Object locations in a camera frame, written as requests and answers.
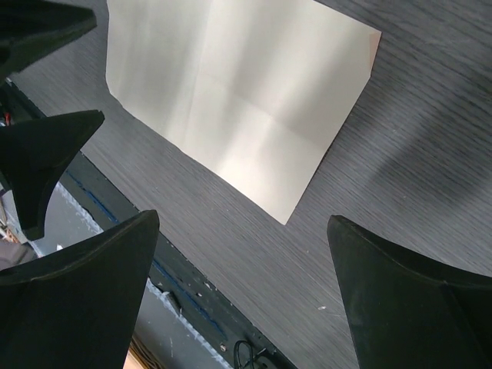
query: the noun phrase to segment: wire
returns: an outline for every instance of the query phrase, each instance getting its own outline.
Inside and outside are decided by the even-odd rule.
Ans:
[[[249,360],[245,366],[243,366],[243,364],[241,363],[241,360],[239,359],[239,348],[241,347],[242,344],[244,346],[246,346],[248,348],[248,351],[249,351]],[[238,341],[234,345],[234,369],[245,369],[248,366],[251,369],[254,369],[253,347],[247,341]]]

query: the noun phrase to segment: gray wood grain table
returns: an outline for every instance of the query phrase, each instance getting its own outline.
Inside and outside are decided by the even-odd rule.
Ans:
[[[157,208],[161,230],[299,368],[357,367],[327,244],[331,214],[492,275],[491,0],[324,1],[383,37],[287,226],[110,96],[105,0],[72,1],[96,11],[98,29],[14,81],[49,115],[104,111],[84,153],[137,207]]]

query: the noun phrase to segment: folded paper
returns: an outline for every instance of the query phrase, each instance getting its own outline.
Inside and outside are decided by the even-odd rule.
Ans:
[[[313,0],[108,0],[123,107],[285,224],[381,33]]]

